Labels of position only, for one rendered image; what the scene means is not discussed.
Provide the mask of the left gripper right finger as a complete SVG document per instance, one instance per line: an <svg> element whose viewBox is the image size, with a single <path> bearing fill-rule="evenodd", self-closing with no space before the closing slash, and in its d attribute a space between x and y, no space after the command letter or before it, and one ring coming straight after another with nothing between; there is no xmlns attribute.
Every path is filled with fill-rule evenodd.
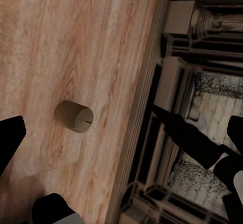
<svg viewBox="0 0 243 224"><path fill-rule="evenodd" d="M238 116L231 116L228 127L227 134L240 151L243 156L243 118Z"/></svg>

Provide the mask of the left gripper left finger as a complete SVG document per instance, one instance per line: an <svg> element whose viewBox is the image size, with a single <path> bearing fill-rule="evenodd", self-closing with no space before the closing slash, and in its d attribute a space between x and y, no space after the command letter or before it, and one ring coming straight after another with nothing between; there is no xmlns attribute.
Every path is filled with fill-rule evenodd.
<svg viewBox="0 0 243 224"><path fill-rule="evenodd" d="M0 121L0 176L26 136L22 116Z"/></svg>

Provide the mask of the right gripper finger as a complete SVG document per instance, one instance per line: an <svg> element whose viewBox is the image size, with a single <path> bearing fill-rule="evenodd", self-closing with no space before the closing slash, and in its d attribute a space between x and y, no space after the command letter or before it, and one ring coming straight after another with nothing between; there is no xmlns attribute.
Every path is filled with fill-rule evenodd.
<svg viewBox="0 0 243 224"><path fill-rule="evenodd" d="M161 122L166 125L167 122L169 122L174 116L175 113L171 114L167 110L162 109L159 106L156 106L153 103L149 103L149 108L152 110L152 112L155 113L155 115L160 118Z"/></svg>

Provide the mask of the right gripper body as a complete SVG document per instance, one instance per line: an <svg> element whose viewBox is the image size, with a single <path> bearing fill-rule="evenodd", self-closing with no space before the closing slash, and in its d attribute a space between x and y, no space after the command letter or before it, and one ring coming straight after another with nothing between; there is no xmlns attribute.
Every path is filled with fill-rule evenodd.
<svg viewBox="0 0 243 224"><path fill-rule="evenodd" d="M207 137L198 131L194 126L187 123L182 116L175 116L166 123L164 131L172 138L172 141L178 145L187 154L192 156L193 149Z"/></svg>

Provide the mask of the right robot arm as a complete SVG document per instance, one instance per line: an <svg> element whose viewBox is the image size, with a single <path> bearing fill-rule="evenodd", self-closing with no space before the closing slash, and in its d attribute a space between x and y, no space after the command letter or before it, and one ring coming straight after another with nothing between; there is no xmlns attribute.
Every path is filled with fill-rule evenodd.
<svg viewBox="0 0 243 224"><path fill-rule="evenodd" d="M171 114L167 110L149 103L149 108L165 124L164 131L172 141L194 158L206 170L223 157L213 169L231 194L222 197L229 224L243 224L243 156L237 154L225 144L217 145L200 129L205 129L207 120L203 111L190 110L189 119L184 120L179 114Z"/></svg>

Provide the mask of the pillar candle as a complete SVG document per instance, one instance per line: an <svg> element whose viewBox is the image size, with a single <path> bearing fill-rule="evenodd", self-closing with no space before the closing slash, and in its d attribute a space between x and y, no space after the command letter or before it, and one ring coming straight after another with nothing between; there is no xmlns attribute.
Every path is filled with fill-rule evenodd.
<svg viewBox="0 0 243 224"><path fill-rule="evenodd" d="M62 101L55 109L54 119L58 124L76 133L85 133L93 123L94 114L86 106Z"/></svg>

